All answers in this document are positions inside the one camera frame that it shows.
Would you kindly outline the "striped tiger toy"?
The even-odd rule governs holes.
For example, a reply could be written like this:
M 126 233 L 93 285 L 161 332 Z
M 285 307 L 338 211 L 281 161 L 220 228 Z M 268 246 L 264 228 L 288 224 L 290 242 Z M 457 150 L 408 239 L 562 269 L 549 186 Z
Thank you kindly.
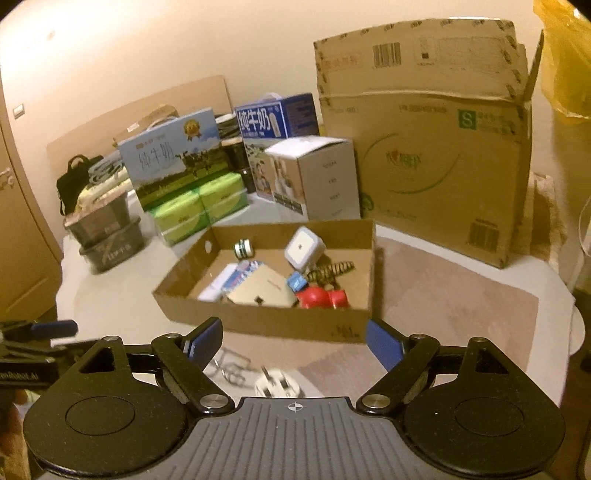
M 304 278 L 308 283 L 315 284 L 318 286 L 338 284 L 337 279 L 346 273 L 349 273 L 355 269 L 355 263 L 353 261 L 339 261 L 337 263 L 329 263 L 321 266 L 317 266 L 308 273 L 304 274 Z

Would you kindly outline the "blue milk carton box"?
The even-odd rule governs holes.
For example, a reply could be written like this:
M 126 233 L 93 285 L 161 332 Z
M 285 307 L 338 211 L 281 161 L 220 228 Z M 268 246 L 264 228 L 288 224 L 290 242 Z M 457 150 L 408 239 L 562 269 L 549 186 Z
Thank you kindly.
M 273 166 L 264 151 L 288 138 L 320 134 L 314 97 L 311 93 L 287 97 L 269 94 L 259 101 L 236 107 L 235 118 L 256 194 L 273 201 Z

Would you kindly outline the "small blue object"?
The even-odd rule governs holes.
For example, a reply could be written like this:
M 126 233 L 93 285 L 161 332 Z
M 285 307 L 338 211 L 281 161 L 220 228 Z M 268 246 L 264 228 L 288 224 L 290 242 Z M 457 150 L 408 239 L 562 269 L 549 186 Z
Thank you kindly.
M 308 280 L 301 272 L 294 271 L 287 277 L 287 286 L 294 293 L 298 293 L 308 287 Z

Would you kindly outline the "white three-pin plug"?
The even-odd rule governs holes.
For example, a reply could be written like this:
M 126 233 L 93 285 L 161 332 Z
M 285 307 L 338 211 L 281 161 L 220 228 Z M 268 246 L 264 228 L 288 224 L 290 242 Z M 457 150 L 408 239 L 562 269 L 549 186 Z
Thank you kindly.
M 300 384 L 286 372 L 276 368 L 262 368 L 263 374 L 254 383 L 256 396 L 264 398 L 300 398 Z

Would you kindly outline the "clear box blue label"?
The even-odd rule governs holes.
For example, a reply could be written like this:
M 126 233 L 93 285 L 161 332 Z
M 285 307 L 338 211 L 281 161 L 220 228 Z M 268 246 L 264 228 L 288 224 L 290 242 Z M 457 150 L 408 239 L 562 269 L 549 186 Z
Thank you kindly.
M 197 295 L 197 300 L 202 302 L 220 301 L 223 297 L 235 290 L 235 288 L 238 288 L 239 285 L 242 285 L 246 278 L 256 272 L 260 266 L 263 266 L 263 262 L 256 260 L 229 263 Z

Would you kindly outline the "lower dark plastic bin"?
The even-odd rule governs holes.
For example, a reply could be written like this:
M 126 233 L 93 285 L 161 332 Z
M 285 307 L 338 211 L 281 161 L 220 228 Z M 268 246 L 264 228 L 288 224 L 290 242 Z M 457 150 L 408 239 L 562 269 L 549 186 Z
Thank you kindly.
M 128 260 L 145 246 L 140 229 L 141 219 L 132 216 L 130 223 L 91 247 L 81 247 L 79 254 L 91 265 L 94 273 L 108 271 Z

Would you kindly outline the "green tissue pack bundle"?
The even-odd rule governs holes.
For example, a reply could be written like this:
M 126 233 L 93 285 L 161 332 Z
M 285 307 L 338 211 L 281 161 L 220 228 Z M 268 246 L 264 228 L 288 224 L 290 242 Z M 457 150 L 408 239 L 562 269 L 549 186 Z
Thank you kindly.
M 160 238 L 171 246 L 247 205 L 242 176 L 226 173 L 154 207 L 149 214 Z

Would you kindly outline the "flat gold box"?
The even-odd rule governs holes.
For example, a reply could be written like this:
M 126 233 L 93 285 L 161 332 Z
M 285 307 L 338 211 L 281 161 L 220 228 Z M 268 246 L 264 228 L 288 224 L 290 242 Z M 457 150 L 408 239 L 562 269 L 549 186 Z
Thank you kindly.
M 287 286 L 287 278 L 263 264 L 242 285 L 226 295 L 233 304 L 291 308 L 297 296 Z

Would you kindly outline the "yellow plastic bag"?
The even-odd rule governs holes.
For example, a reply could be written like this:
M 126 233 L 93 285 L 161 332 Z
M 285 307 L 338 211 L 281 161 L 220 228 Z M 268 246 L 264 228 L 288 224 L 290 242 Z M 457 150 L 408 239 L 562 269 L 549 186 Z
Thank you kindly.
M 543 23 L 542 92 L 555 112 L 590 121 L 590 2 L 539 0 Z

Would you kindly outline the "wooden cabinet door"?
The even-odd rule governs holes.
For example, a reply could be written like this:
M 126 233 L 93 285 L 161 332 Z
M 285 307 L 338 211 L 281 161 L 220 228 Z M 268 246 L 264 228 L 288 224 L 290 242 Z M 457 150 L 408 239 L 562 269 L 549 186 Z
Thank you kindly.
M 36 202 L 1 103 L 1 319 L 37 319 L 55 308 L 61 250 Z

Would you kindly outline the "dark plastic bin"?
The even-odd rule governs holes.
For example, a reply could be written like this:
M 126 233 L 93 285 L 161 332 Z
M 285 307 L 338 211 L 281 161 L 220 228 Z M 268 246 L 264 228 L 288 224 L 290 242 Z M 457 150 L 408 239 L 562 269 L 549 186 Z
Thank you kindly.
M 91 247 L 81 247 L 79 254 L 91 265 L 94 273 L 108 271 L 128 260 L 145 246 L 140 229 L 141 219 L 132 216 L 130 223 Z
M 64 228 L 79 244 L 92 247 L 130 222 L 127 193 L 110 195 L 64 219 Z

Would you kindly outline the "green pasture milk box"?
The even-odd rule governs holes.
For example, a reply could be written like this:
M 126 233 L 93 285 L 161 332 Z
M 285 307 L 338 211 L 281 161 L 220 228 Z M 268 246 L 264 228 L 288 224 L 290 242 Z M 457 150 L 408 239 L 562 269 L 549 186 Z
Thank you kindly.
M 118 151 L 145 211 L 228 171 L 211 108 L 151 127 Z

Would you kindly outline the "white square night light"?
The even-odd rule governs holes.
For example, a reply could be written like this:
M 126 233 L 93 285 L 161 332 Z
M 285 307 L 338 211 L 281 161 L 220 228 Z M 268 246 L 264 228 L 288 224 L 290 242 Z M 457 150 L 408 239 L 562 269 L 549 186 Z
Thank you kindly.
M 284 258 L 295 270 L 304 272 L 318 263 L 325 253 L 325 242 L 308 227 L 301 226 L 284 249 Z

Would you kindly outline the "folded towels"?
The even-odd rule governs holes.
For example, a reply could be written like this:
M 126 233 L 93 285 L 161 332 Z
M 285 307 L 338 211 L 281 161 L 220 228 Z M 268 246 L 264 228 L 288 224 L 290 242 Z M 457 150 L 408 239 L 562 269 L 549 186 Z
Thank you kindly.
M 133 189 L 127 170 L 118 151 L 95 163 L 88 171 L 89 183 L 77 198 L 76 209 L 81 210 L 113 193 Z

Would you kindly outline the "shallow cardboard tray box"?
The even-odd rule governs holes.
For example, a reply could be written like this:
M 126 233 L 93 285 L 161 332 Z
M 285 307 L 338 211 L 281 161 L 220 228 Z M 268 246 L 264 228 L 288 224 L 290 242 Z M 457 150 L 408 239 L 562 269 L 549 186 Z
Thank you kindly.
M 164 315 L 198 325 L 221 318 L 225 330 L 267 337 L 362 343 L 373 316 L 376 227 L 370 220 L 308 223 L 325 243 L 322 265 L 352 263 L 337 279 L 332 295 L 314 286 L 295 294 L 287 285 L 294 267 L 284 251 L 297 223 L 215 226 L 204 231 L 153 292 Z M 238 274 L 215 298 L 214 281 L 235 268 L 235 244 L 252 243 L 255 269 Z

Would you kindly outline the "black bag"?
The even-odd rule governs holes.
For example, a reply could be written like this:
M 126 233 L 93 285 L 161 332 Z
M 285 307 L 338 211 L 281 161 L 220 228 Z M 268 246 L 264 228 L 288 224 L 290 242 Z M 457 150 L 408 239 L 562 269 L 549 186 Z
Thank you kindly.
M 90 168 L 102 159 L 102 155 L 88 158 L 79 154 L 68 161 L 66 172 L 56 181 L 62 217 L 74 211 L 79 194 L 89 184 Z

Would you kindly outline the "red toy piece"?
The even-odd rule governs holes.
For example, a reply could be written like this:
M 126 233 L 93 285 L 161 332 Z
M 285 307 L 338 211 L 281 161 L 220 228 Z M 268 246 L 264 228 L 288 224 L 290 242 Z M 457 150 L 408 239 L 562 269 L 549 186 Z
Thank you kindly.
M 349 299 L 345 290 L 325 290 L 318 286 L 308 286 L 297 292 L 301 308 L 341 309 L 349 308 Z

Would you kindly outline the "white humidifier product box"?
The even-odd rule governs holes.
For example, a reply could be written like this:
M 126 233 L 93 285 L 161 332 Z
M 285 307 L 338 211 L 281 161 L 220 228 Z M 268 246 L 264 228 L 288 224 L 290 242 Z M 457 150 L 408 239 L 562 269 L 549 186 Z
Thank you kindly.
M 358 174 L 349 139 L 304 136 L 266 148 L 273 200 L 287 221 L 361 217 Z

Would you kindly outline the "upper dark plastic bin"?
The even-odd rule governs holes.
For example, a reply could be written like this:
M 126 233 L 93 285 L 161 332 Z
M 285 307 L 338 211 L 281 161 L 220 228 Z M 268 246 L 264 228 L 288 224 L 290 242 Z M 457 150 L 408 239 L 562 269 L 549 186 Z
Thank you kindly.
M 64 219 L 64 228 L 79 244 L 92 247 L 130 222 L 127 193 L 110 195 Z

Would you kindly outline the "green white tape roll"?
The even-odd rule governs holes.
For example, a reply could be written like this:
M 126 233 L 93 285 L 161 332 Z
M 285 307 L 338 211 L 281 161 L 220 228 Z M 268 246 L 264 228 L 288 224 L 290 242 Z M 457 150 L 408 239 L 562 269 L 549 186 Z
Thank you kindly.
M 238 258 L 239 261 L 249 260 L 256 255 L 252 242 L 249 239 L 238 240 L 235 243 L 235 246 L 233 246 L 233 251 L 235 252 L 235 257 Z

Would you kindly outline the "large cardboard box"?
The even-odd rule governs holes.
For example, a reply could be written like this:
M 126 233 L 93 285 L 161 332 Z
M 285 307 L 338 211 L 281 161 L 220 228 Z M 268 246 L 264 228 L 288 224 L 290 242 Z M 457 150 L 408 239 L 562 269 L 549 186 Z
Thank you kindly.
M 314 48 L 322 121 L 353 142 L 363 216 L 505 267 L 523 216 L 540 63 L 514 23 L 404 21 Z

